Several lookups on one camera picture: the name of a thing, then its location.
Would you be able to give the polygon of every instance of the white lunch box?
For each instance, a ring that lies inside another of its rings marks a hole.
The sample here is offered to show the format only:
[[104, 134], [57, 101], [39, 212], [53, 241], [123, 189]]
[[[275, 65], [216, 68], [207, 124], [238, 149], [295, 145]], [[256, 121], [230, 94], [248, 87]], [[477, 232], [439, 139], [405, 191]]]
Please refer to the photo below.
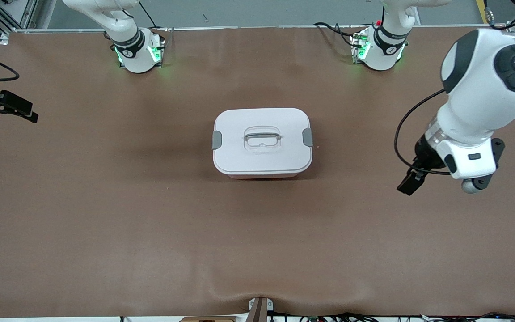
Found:
[[313, 136], [297, 108], [227, 110], [216, 118], [214, 165], [235, 179], [288, 178], [309, 167]]

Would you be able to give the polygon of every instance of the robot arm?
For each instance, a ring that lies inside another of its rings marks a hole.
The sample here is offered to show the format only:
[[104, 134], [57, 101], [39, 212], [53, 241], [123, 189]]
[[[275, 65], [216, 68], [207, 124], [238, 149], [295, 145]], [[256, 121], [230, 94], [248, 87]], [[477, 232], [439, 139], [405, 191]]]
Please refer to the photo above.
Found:
[[[464, 35], [447, 53], [441, 79], [448, 101], [417, 142], [413, 165], [448, 167], [454, 179], [464, 179], [466, 192], [478, 192], [484, 187], [473, 180], [489, 180], [503, 149], [492, 134], [515, 119], [515, 33], [478, 29]], [[412, 194], [425, 171], [411, 169], [398, 190]]]
[[362, 31], [356, 57], [368, 67], [385, 71], [401, 58], [405, 40], [416, 21], [415, 7], [437, 7], [452, 0], [381, 0], [383, 17], [381, 25]]
[[139, 0], [63, 0], [76, 10], [101, 25], [115, 45], [121, 64], [133, 73], [143, 73], [160, 65], [164, 51], [160, 35], [147, 28], [139, 28], [125, 13]]

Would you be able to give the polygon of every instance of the yellow stripe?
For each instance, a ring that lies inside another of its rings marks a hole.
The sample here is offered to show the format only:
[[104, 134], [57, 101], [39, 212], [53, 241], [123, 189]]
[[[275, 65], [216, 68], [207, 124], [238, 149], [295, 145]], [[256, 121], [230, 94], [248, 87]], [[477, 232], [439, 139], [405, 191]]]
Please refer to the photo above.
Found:
[[476, 0], [476, 5], [478, 6], [478, 10], [480, 11], [482, 21], [484, 21], [484, 24], [488, 24], [488, 21], [486, 21], [486, 17], [484, 16], [484, 1]]

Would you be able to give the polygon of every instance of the table surface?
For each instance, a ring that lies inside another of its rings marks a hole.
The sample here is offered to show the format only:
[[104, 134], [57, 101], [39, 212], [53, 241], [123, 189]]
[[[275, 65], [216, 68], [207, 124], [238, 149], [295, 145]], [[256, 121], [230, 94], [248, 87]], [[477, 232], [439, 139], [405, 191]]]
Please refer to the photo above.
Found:
[[[0, 60], [21, 77], [0, 90], [40, 117], [0, 120], [0, 317], [232, 314], [254, 296], [292, 314], [515, 314], [515, 121], [488, 190], [395, 190], [394, 130], [468, 30], [413, 30], [386, 72], [326, 29], [177, 31], [143, 75], [100, 33], [13, 34]], [[406, 157], [445, 100], [407, 121]], [[308, 114], [311, 167], [219, 173], [216, 116], [270, 106]]]

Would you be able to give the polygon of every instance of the gray floor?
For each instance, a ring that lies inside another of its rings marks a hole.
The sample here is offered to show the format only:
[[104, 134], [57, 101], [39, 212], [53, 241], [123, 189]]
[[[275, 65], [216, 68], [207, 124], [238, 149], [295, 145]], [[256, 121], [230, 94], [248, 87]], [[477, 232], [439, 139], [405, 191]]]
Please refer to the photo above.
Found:
[[[378, 0], [143, 0], [142, 3], [156, 24], [164, 27], [311, 25], [318, 21], [357, 25], [378, 20], [382, 10]], [[151, 26], [139, 7], [129, 12], [139, 26]], [[440, 8], [419, 8], [419, 13], [423, 24], [482, 23], [475, 0], [454, 0]], [[50, 29], [96, 27], [88, 17], [57, 0]]]

